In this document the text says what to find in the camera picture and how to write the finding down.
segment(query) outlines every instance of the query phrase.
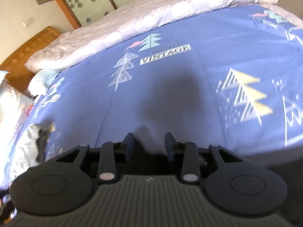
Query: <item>electrical outlet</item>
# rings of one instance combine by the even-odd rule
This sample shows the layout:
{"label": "electrical outlet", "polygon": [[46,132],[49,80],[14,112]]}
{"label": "electrical outlet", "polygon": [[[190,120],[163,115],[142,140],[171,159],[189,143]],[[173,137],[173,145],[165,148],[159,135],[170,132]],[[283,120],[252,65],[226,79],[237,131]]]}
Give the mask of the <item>electrical outlet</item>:
{"label": "electrical outlet", "polygon": [[29,18],[29,19],[27,19],[26,21],[22,22],[22,25],[24,25],[24,27],[27,27],[27,26],[33,24],[34,22],[35,22],[35,21],[34,21],[33,18]]}

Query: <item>wall switch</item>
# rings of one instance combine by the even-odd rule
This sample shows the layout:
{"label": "wall switch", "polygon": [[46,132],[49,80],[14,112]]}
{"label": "wall switch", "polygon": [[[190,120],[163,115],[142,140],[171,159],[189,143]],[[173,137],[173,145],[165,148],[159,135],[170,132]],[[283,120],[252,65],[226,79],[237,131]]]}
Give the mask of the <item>wall switch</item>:
{"label": "wall switch", "polygon": [[26,21],[22,22],[22,25],[24,25],[25,27],[29,26],[30,24],[33,24],[35,21],[33,18],[29,18]]}

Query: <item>bed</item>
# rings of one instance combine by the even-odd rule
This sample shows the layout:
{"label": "bed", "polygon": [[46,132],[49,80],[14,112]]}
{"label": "bed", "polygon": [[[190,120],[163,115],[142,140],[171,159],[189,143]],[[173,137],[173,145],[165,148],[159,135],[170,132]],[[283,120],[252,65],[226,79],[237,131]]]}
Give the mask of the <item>bed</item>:
{"label": "bed", "polygon": [[63,34],[26,63],[65,70],[23,131],[52,123],[46,160],[128,132],[149,153],[171,132],[267,166],[300,158],[303,22],[276,2],[140,0]]}

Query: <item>white blanket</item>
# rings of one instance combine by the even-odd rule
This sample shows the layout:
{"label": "white blanket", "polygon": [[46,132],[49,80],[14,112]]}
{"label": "white blanket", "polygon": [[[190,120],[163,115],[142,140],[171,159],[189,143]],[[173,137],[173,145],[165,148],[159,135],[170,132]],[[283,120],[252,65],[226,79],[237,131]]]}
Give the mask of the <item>white blanket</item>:
{"label": "white blanket", "polygon": [[[232,5],[265,3],[278,0],[138,0],[121,7],[92,25],[65,33],[48,47],[36,52],[25,66],[40,69],[65,69],[117,43],[167,23]],[[280,16],[290,13],[280,11]],[[303,22],[299,19],[297,26]]]}

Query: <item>light blue pillow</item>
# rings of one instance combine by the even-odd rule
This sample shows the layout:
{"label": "light blue pillow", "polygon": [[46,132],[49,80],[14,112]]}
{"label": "light blue pillow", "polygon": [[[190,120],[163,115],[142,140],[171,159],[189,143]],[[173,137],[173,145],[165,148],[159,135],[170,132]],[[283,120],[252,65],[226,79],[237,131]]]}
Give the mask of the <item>light blue pillow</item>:
{"label": "light blue pillow", "polygon": [[5,79],[5,76],[8,74],[8,71],[0,71],[0,84],[3,82]]}
{"label": "light blue pillow", "polygon": [[45,96],[52,82],[60,72],[61,70],[40,70],[29,82],[28,91],[32,96]]}

